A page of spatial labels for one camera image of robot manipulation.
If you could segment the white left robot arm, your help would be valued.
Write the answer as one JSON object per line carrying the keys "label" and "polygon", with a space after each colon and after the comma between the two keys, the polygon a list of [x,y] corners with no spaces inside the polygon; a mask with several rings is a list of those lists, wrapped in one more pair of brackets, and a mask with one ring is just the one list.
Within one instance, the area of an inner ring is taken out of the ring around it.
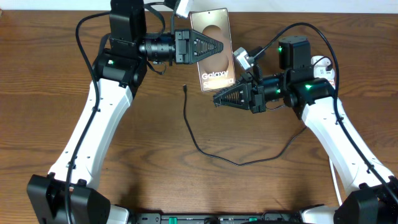
{"label": "white left robot arm", "polygon": [[148,70],[154,65],[197,63],[223,51],[219,40],[192,29],[149,33],[153,2],[112,0],[110,32],[87,62],[91,75],[86,105],[72,136],[45,176],[33,175],[27,194],[40,223],[134,223],[127,208],[98,192],[104,158],[115,130]]}

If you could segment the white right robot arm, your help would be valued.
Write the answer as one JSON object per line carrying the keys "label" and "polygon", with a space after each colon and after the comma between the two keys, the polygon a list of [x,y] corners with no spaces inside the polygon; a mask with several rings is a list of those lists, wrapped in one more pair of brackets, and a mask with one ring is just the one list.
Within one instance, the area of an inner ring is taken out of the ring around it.
{"label": "white right robot arm", "polygon": [[312,57],[305,36],[279,39],[281,73],[246,72],[232,86],[214,95],[216,106],[252,113],[283,99],[321,142],[343,183],[347,198],[338,207],[315,205],[292,215],[302,223],[397,223],[397,178],[370,151],[348,119],[328,58]]}

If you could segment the gold Galaxy smartphone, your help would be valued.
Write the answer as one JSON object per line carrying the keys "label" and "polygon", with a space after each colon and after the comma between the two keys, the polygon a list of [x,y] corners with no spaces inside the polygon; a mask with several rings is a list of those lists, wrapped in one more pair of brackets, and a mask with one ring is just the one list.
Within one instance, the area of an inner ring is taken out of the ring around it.
{"label": "gold Galaxy smartphone", "polygon": [[228,10],[226,8],[191,14],[192,29],[223,43],[223,51],[197,63],[201,90],[215,91],[235,82]]}

